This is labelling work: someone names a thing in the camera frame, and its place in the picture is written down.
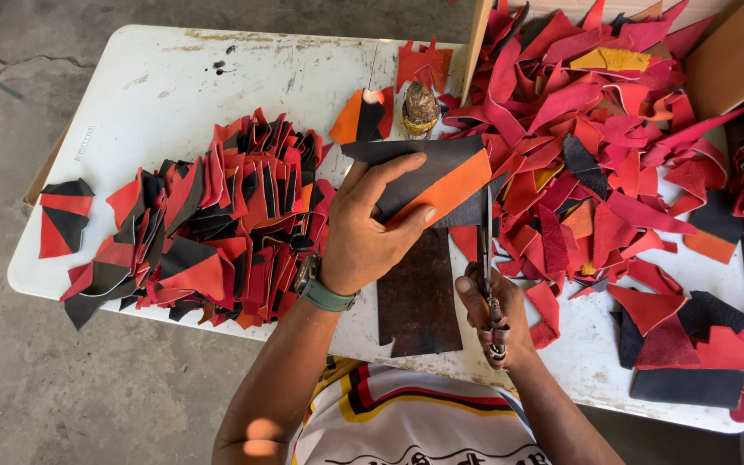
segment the yellow leather scrap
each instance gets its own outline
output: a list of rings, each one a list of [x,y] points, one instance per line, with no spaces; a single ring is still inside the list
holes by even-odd
[[[636,51],[622,49],[606,49],[599,47],[598,52],[602,54],[604,61],[607,62],[607,69],[610,71],[639,70],[647,69],[650,55]]]
[[[513,174],[509,180],[507,180],[507,184],[504,185],[504,195],[501,196],[501,202],[503,204],[504,200],[507,200],[507,194],[510,192],[510,186],[512,185],[512,180],[516,179],[516,175]]]
[[[559,164],[555,168],[540,168],[538,170],[533,170],[532,175],[533,178],[536,179],[536,191],[541,192],[542,188],[550,182],[551,179],[553,179],[553,176],[559,173],[559,171],[564,169],[564,163]]]
[[[630,50],[599,47],[570,62],[570,69],[604,68],[610,71],[644,71],[651,56]]]
[[[570,69],[576,68],[607,68],[608,62],[602,56],[598,48],[591,50],[587,55],[580,56],[570,62]]]
[[[581,266],[581,274],[587,276],[587,275],[594,275],[596,274],[595,268],[593,268],[593,260],[589,260],[587,263]]]

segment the left hand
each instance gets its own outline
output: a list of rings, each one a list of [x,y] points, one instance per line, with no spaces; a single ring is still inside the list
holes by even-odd
[[[399,156],[369,168],[352,164],[329,208],[329,234],[317,280],[340,295],[352,295],[394,267],[421,237],[437,208],[422,205],[393,231],[372,218],[386,184],[416,170],[427,160],[422,153]]]

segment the wooden stick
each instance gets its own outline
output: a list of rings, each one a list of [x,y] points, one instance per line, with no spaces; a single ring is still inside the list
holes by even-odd
[[[484,41],[484,32],[487,30],[487,20],[490,18],[490,9],[493,7],[492,0],[476,0],[475,15],[473,16],[472,31],[470,31],[470,50],[467,52],[467,67],[464,74],[464,91],[461,94],[461,106],[467,100],[470,93],[470,84],[473,82],[475,65],[478,63],[478,54],[481,51],[481,42]]]

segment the green watch strap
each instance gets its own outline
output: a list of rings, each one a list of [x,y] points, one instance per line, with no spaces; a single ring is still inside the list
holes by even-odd
[[[352,308],[355,303],[357,294],[340,295],[326,289],[324,285],[315,279],[306,282],[303,292],[300,296],[306,301],[316,306],[318,309],[327,312],[345,312]]]

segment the concrete floor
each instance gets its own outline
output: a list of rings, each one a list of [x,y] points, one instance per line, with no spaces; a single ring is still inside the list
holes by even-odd
[[[472,2],[0,0],[0,463],[208,463],[261,343],[117,313],[76,333],[5,272],[20,198],[127,24],[467,42]],[[740,438],[584,409],[630,463],[739,463]]]

